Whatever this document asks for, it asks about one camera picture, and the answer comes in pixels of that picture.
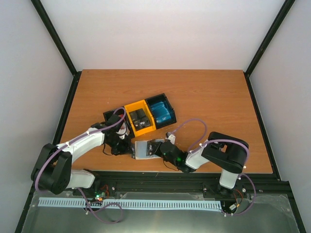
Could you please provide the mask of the black vip card stack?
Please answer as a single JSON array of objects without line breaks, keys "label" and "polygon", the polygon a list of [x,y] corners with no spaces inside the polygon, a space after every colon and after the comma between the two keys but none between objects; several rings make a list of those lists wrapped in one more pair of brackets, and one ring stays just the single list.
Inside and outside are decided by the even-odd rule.
[{"label": "black vip card stack", "polygon": [[142,108],[131,111],[130,118],[133,122],[134,128],[136,131],[142,130],[144,128],[147,128],[151,126],[149,118],[146,116],[144,110]]}]

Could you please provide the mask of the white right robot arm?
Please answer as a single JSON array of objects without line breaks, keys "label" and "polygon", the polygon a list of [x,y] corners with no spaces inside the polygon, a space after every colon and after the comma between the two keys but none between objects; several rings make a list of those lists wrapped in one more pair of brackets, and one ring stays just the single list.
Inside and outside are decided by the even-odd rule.
[{"label": "white right robot arm", "polygon": [[148,144],[151,155],[156,155],[169,162],[183,173],[195,172],[209,162],[222,169],[218,185],[211,191],[222,197],[231,198],[236,180],[242,174],[249,157],[247,142],[218,132],[211,132],[208,139],[196,149],[188,152],[180,150],[169,139],[151,141]]}]

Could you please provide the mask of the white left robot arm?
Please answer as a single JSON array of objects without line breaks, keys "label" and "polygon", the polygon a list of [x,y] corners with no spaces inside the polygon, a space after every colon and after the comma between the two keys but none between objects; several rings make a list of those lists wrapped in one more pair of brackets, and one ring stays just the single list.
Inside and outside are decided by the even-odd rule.
[{"label": "white left robot arm", "polygon": [[93,148],[104,144],[108,133],[119,138],[126,113],[113,114],[107,122],[95,123],[81,135],[61,144],[46,144],[31,173],[37,192],[50,191],[60,194],[66,189],[84,188],[90,195],[97,195],[101,183],[87,170],[74,170],[72,164]]}]

